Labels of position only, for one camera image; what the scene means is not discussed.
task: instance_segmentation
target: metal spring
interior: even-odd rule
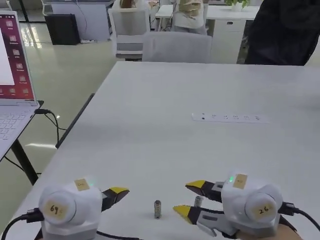
[[[156,200],[154,202],[154,218],[159,219],[161,218],[161,201]]]
[[[194,200],[194,206],[200,208],[203,200],[204,200],[203,196],[196,196]]]

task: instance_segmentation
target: computer tower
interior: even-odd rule
[[[80,43],[74,14],[51,14],[44,18],[53,45],[77,45]]]

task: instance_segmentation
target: number label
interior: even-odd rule
[[[74,183],[79,192],[90,189],[87,181],[84,178],[75,180]]]
[[[237,189],[244,189],[247,182],[247,175],[238,174],[234,180],[233,187]]]
[[[276,209],[274,208],[274,206],[270,202],[267,202],[267,203],[262,204],[260,206],[253,207],[252,212],[254,214],[254,218],[256,220],[259,220],[264,217],[274,215],[276,212]]]
[[[44,214],[57,220],[63,220],[66,217],[67,211],[68,206],[50,200],[47,201],[44,207]]]

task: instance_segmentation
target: office chair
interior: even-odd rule
[[[150,32],[148,9],[109,9],[112,48],[117,58],[141,59],[143,36]]]
[[[12,11],[10,2],[8,0],[0,0],[0,10],[1,11]]]
[[[143,37],[143,62],[210,63],[212,37],[187,32],[155,31]]]

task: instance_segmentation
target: person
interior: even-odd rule
[[[292,228],[282,224],[279,224],[276,236],[273,237],[257,238],[241,231],[236,237],[241,240],[303,240]]]
[[[320,35],[320,0],[264,0],[248,34],[246,64],[304,66]]]
[[[146,0],[115,0],[112,6],[113,9],[148,9],[151,10],[151,5]]]
[[[170,0],[173,3],[172,31],[207,35],[203,0]]]

